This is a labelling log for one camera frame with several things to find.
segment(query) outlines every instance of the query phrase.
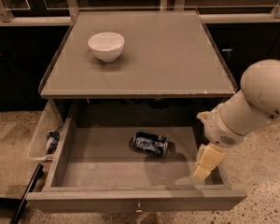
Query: soda can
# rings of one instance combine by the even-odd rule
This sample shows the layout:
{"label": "soda can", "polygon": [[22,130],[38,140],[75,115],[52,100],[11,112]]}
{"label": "soda can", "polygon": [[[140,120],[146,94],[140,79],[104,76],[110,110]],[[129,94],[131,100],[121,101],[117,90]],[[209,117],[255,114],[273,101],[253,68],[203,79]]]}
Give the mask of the soda can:
{"label": "soda can", "polygon": [[138,132],[133,138],[133,146],[138,150],[162,157],[167,151],[168,141],[162,135]]}
{"label": "soda can", "polygon": [[53,154],[56,151],[60,139],[60,131],[49,131],[47,134],[46,151]]}

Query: terrazzo floor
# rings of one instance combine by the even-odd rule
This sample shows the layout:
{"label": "terrazzo floor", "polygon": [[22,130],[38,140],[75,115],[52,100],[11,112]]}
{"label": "terrazzo floor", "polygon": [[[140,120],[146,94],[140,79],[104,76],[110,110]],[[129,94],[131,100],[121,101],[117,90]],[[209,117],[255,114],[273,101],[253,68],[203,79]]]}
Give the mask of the terrazzo floor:
{"label": "terrazzo floor", "polygon": [[[21,196],[36,167],[29,142],[41,112],[0,113],[0,195]],[[19,223],[280,223],[280,122],[254,131],[240,146],[226,151],[225,168],[234,189],[247,198],[230,211],[137,214],[43,214],[28,204]],[[13,210],[0,207],[0,224]]]}

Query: cabinet door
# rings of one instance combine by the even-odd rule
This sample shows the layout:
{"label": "cabinet door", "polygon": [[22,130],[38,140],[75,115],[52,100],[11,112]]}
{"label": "cabinet door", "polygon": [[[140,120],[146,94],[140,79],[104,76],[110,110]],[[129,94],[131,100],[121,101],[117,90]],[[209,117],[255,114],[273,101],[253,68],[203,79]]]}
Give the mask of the cabinet door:
{"label": "cabinet door", "polygon": [[43,109],[37,88],[68,27],[0,27],[0,111]]}
{"label": "cabinet door", "polygon": [[280,23],[209,24],[208,29],[237,84],[260,60],[280,60]]}

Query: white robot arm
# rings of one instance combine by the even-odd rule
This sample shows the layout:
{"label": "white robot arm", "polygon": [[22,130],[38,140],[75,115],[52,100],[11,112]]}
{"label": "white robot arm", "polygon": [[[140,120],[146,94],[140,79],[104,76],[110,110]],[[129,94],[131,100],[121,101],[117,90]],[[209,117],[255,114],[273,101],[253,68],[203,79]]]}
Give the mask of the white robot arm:
{"label": "white robot arm", "polygon": [[257,128],[280,120],[280,61],[264,60],[249,66],[241,90],[218,105],[204,121],[206,138],[220,147],[234,147]]}

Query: drawer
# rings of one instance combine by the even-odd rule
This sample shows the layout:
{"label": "drawer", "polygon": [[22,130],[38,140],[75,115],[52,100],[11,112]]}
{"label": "drawer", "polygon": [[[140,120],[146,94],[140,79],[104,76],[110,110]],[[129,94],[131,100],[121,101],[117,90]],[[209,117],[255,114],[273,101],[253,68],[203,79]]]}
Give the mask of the drawer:
{"label": "drawer", "polygon": [[[197,153],[190,105],[143,102],[72,105],[46,184],[27,200],[43,212],[230,210],[246,194],[232,189],[223,165],[193,178]],[[136,132],[169,140],[164,157],[132,146]]]}

